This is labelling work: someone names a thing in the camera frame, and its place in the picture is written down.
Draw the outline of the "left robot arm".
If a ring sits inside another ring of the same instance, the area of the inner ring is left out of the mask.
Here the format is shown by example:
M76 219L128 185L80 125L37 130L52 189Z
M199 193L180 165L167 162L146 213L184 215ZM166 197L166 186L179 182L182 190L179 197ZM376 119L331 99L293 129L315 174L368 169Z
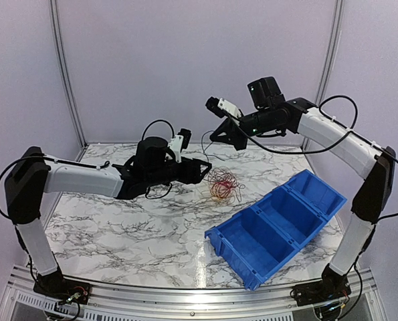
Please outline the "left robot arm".
M12 162L2 172L7 211L18 240L31 258L38 276L36 284L56 298L69 292L58 262L40 221L41 202L46 193L85 193L120 200L148 195L151 187L179 182L200 183L211 170L209 162L182 156L189 141L181 135L170 141L150 136L142 139L136 153L123 165L109 161L89 165L56 159L37 146Z

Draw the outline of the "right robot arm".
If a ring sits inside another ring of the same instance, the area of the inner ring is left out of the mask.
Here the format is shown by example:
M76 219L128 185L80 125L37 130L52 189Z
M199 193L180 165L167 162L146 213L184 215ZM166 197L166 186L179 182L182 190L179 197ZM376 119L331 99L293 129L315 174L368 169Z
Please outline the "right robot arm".
M246 148L259 136L274 132L300 134L329 151L352 168L363 184L353 201L347 231L330 263L316 285L316 294L331 299L342 288L355 261L370 244L380 215L391 194L396 154L390 147L382 148L331 118L305 98L285 99L273 77L260 78L248 84L256 111L243 112L224 98L210 97L206 108L222 118L223 123L211 134L213 142Z

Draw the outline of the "blue three-compartment bin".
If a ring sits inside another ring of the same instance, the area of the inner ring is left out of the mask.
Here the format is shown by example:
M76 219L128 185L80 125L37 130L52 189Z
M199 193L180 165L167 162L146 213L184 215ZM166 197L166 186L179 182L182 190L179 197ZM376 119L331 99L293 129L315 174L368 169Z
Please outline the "blue three-compartment bin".
M217 256L247 290L266 283L320 232L346 198L309 170L208 229Z

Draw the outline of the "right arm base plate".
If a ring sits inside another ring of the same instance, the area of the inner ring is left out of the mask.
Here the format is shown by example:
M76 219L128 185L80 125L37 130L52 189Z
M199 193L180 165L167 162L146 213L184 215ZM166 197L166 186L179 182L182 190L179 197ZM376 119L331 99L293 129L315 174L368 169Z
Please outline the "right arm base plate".
M340 286L334 287L330 281L314 281L295 285L290 296L298 306L319 304L339 298L345 298L351 294L350 284L343 282Z

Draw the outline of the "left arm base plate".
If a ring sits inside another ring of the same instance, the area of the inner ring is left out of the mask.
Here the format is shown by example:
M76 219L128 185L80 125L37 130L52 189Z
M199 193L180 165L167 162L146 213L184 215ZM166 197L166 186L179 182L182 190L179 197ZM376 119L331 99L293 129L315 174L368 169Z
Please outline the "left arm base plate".
M79 304L87 304L91 284L80 282L76 280L63 279L62 281L36 281L33 286L33 291L44 296L58 299L64 304L75 302Z

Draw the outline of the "aluminium front frame rail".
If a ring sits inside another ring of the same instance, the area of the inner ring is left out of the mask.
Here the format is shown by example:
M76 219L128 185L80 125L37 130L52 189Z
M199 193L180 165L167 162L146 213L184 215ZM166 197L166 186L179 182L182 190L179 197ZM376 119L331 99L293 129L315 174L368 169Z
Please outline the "aluminium front frame rail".
M109 284L88 280L88 302L80 320L315 320L316 306L299 306L293 283L262 286L256 291L173 289ZM15 265L0 304L0 320L12 320L20 305L58 316L74 316L76 307L56 308L56 300L33 291L29 269Z

